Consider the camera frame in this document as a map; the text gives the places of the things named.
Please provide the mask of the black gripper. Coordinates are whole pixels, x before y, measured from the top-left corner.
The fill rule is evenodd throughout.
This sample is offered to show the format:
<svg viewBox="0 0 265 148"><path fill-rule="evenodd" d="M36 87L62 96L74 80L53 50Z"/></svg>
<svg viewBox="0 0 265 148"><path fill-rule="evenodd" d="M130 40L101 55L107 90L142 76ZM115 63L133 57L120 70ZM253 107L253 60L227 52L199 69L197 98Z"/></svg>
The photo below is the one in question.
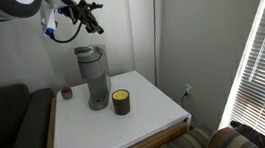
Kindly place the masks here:
<svg viewBox="0 0 265 148"><path fill-rule="evenodd" d="M86 32L90 34L102 34L104 33L103 28L99 25L95 16L91 13L92 10L102 7L103 5L99 3L87 3L85 0L80 0L80 3L77 5L71 4L70 6L63 7L61 12L64 16L70 18L73 24L76 24L78 21L85 24Z"/></svg>

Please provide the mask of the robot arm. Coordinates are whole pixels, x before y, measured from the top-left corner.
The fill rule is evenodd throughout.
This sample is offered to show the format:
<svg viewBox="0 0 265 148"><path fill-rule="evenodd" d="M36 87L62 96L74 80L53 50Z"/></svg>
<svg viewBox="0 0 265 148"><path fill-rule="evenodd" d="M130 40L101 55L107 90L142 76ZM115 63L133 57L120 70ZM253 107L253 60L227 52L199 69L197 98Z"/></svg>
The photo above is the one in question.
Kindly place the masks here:
<svg viewBox="0 0 265 148"><path fill-rule="evenodd" d="M28 18L40 12L43 34L60 43L54 34L58 26L55 13L62 14L70 18L73 24L80 22L76 33L68 39L70 42L78 35L82 25L85 25L89 34L104 32L91 13L92 10L102 7L102 4L87 3L85 0L0 0L0 22Z"/></svg>

